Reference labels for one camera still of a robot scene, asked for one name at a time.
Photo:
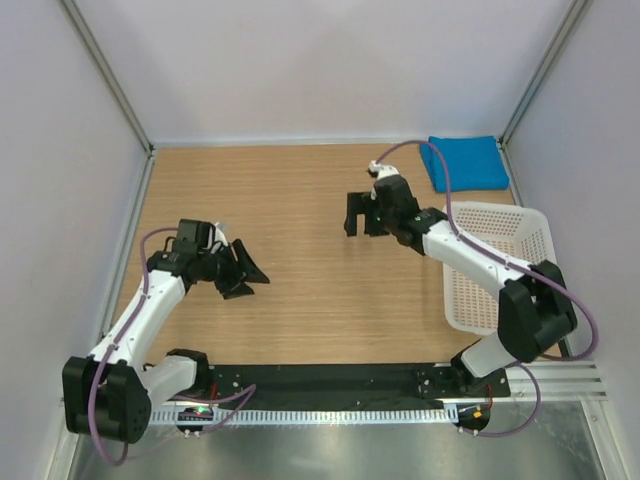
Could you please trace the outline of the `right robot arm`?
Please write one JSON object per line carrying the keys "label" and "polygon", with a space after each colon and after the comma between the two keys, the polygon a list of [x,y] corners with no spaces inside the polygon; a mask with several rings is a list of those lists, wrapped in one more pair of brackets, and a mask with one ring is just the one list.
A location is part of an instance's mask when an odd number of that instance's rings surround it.
{"label": "right robot arm", "polygon": [[495,372],[515,363],[530,363],[577,327],[577,318],[559,267],[537,265],[511,256],[467,235],[451,215],[422,208],[409,183],[392,165],[373,161],[367,168],[373,185],[347,195],[344,231],[357,233],[357,218],[370,236],[391,235],[422,256],[464,274],[498,304],[496,330],[456,354],[450,382],[461,395],[472,396]]}

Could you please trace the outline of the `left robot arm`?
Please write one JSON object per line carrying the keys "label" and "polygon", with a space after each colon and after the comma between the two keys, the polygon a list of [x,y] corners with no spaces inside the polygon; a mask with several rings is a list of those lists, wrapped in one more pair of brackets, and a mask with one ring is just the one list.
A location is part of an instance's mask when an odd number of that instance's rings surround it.
{"label": "left robot arm", "polygon": [[84,357],[72,356],[62,370],[63,403],[69,432],[134,444],[153,408],[185,394],[204,398],[213,385],[205,353],[176,348],[146,369],[148,351],[172,311],[190,289],[210,282],[225,300],[253,294],[252,284],[269,277],[243,242],[228,240],[217,223],[182,219],[164,227],[162,249],[139,246],[140,284],[100,342]]}

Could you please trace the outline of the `blue t shirt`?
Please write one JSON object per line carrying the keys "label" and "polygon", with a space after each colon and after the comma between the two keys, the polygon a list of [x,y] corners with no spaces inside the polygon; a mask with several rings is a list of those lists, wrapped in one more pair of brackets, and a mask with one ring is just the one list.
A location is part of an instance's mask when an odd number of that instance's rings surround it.
{"label": "blue t shirt", "polygon": [[446,161],[452,192],[509,188],[509,177],[494,137],[430,136],[428,142],[436,147]]}

